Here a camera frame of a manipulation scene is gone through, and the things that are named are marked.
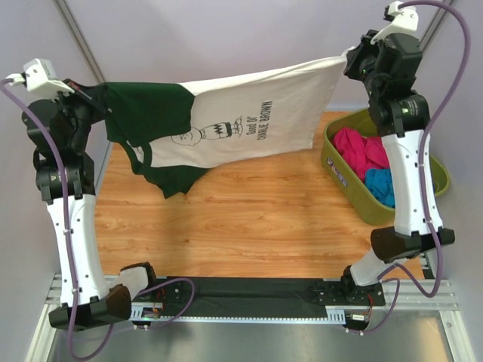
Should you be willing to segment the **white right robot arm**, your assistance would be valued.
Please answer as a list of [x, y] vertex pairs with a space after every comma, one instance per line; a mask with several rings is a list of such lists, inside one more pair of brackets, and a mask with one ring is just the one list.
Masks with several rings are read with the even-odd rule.
[[414, 36], [380, 37], [376, 30], [364, 34], [347, 54], [343, 73], [365, 86], [368, 112], [389, 159], [395, 196], [394, 225], [373, 230], [370, 250], [344, 272], [349, 280], [341, 283], [340, 295], [352, 305], [394, 268], [429, 250], [440, 253], [455, 242], [455, 232], [444, 227], [435, 202], [429, 106], [413, 89], [422, 57]]

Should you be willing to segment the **blue t-shirt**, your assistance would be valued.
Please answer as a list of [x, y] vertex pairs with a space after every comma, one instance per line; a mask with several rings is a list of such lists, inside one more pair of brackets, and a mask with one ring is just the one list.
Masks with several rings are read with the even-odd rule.
[[369, 192], [384, 206], [395, 207], [395, 195], [392, 174], [389, 168], [371, 168], [365, 174], [365, 186]]

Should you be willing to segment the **olive green plastic bin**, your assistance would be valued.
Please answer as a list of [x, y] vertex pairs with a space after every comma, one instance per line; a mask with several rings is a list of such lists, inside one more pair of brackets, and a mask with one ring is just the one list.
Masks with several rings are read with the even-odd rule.
[[377, 128], [363, 109], [329, 122], [323, 133], [322, 166], [364, 222], [391, 222], [398, 231], [423, 234], [429, 222], [436, 228], [443, 226], [435, 197], [447, 191], [450, 178], [443, 165], [429, 154], [430, 136], [425, 136], [423, 130], [412, 130], [403, 137], [383, 138], [395, 177], [395, 207], [390, 208], [377, 201], [335, 149], [332, 140], [343, 127], [357, 130], [363, 137], [376, 137]]

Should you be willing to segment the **aluminium corner frame post right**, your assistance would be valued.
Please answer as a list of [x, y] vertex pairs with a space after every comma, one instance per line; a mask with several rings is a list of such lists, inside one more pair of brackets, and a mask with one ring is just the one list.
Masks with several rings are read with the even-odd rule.
[[435, 13], [429, 21], [422, 38], [420, 39], [420, 48], [423, 54], [426, 54], [429, 50], [446, 17], [447, 11], [444, 8], [435, 7]]

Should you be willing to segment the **white and green raglan t-shirt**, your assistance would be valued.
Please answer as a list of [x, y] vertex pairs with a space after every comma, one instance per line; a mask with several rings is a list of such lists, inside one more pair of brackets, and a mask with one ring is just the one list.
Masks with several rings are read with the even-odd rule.
[[109, 82], [107, 136], [166, 198], [187, 193], [220, 165], [310, 149], [346, 61], [183, 83]]

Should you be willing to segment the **aluminium corner frame post left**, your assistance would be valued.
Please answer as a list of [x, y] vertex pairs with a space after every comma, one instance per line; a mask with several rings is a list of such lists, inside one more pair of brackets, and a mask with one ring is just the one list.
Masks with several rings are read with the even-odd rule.
[[71, 35], [73, 41], [75, 42], [78, 50], [84, 61], [87, 64], [87, 67], [91, 71], [91, 74], [95, 78], [98, 83], [103, 83], [106, 81], [104, 74], [99, 67], [98, 62], [95, 59], [94, 53], [89, 46], [83, 31], [76, 20], [74, 13], [71, 7], [66, 0], [52, 0], [51, 1], [57, 12], [60, 15], [60, 18], [65, 23], [66, 28], [69, 30], [69, 34]]

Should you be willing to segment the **aluminium corner frame post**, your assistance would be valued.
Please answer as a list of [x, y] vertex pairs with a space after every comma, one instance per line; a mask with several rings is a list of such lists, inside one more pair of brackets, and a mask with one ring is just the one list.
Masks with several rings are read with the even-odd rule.
[[83, 31], [76, 20], [74, 13], [71, 7], [66, 0], [52, 0], [51, 1], [57, 12], [60, 15], [60, 18], [65, 23], [66, 28], [69, 30], [69, 34], [71, 35], [73, 41], [75, 42], [78, 50], [84, 61], [87, 64], [87, 67], [91, 71], [91, 74], [95, 78], [98, 83], [103, 83], [106, 81], [104, 74], [99, 67], [98, 62], [95, 59], [94, 53], [89, 46]]
[[446, 17], [447, 11], [444, 8], [435, 7], [435, 13], [429, 21], [422, 38], [420, 39], [420, 48], [423, 54], [426, 54], [429, 50]]

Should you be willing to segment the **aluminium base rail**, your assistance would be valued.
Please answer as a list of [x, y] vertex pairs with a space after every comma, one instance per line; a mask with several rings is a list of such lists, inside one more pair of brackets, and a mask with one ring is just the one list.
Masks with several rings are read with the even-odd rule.
[[349, 288], [335, 279], [302, 278], [215, 278], [196, 277], [195, 298], [190, 311], [201, 308], [210, 299], [225, 298], [229, 303], [255, 298], [305, 301], [325, 308], [388, 308], [393, 302], [401, 310], [457, 310], [458, 304], [447, 281], [438, 293], [425, 297], [410, 280], [386, 281], [368, 287]]

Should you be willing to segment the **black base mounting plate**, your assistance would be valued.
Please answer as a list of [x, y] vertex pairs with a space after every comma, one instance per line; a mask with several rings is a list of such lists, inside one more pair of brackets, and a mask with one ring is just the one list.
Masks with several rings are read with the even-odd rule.
[[356, 287], [314, 278], [191, 277], [194, 299], [184, 317], [321, 318], [328, 306], [383, 306], [380, 284]]

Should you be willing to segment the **magenta pink t-shirt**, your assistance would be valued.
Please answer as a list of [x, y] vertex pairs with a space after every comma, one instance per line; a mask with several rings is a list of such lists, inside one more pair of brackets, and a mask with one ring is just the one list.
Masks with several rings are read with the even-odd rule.
[[357, 130], [343, 127], [336, 132], [332, 143], [362, 182], [370, 169], [389, 169], [389, 159], [380, 137], [363, 137]]

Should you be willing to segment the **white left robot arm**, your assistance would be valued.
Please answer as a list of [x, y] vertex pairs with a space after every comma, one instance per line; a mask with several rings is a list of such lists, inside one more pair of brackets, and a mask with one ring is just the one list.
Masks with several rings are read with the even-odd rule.
[[107, 282], [94, 228], [94, 161], [86, 147], [93, 124], [105, 119], [106, 87], [84, 86], [69, 78], [71, 92], [36, 100], [22, 114], [35, 144], [35, 184], [46, 203], [57, 238], [62, 286], [60, 305], [48, 315], [58, 330], [83, 331], [126, 321], [131, 302], [151, 302], [158, 295], [148, 262], [122, 268]]

